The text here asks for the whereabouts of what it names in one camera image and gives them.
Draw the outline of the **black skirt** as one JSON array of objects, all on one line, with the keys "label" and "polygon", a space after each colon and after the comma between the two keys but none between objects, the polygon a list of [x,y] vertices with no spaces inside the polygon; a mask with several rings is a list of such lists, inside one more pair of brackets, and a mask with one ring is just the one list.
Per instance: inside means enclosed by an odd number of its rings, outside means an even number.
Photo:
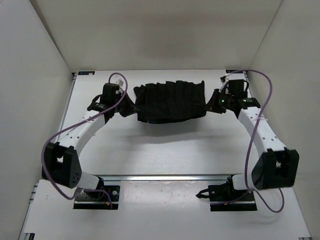
[{"label": "black skirt", "polygon": [[166,81],[133,88],[137,120],[148,124],[169,124],[202,118],[205,109],[205,82]]}]

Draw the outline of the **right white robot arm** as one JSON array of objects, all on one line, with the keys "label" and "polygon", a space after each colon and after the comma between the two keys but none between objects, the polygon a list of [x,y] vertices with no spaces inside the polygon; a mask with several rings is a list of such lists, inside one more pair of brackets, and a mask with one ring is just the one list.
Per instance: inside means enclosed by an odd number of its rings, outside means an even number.
[{"label": "right white robot arm", "polygon": [[231,201],[243,195],[247,188],[268,190],[294,185],[300,156],[295,149],[288,149],[279,140],[262,115],[262,107],[255,98],[248,97],[247,91],[225,93],[215,89],[206,110],[219,114],[227,110],[234,112],[249,133],[249,143],[255,146],[258,160],[252,169],[246,163],[243,174],[229,176],[223,184],[209,185],[196,195],[198,198],[209,198],[214,202]]}]

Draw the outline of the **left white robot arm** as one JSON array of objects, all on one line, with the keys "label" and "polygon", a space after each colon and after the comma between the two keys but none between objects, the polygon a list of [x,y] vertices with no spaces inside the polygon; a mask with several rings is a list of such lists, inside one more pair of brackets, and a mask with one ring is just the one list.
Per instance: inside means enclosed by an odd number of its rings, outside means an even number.
[{"label": "left white robot arm", "polygon": [[55,143],[49,143],[44,150],[44,163],[52,182],[73,189],[85,189],[93,199],[104,195],[101,178],[86,173],[80,165],[80,154],[85,145],[116,114],[127,117],[139,109],[125,95],[114,98],[97,95],[87,108],[83,124],[74,126]]}]

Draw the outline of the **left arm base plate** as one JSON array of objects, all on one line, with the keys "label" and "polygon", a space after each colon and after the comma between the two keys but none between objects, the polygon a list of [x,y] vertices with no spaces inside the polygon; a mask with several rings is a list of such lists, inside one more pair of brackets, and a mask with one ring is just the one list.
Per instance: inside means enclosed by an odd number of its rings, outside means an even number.
[{"label": "left arm base plate", "polygon": [[120,181],[104,181],[103,189],[108,193],[109,197],[103,192],[87,192],[77,190],[76,197],[73,201],[73,209],[75,210],[118,210],[121,182]]}]

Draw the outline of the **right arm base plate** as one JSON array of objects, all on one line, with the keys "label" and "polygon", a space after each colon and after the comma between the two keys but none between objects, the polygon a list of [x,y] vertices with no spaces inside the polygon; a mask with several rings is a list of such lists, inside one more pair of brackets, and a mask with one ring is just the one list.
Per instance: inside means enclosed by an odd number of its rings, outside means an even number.
[{"label": "right arm base plate", "polygon": [[209,199],[211,212],[257,211],[255,197],[247,189],[236,190],[231,178],[225,183],[211,184],[195,195],[198,199]]}]

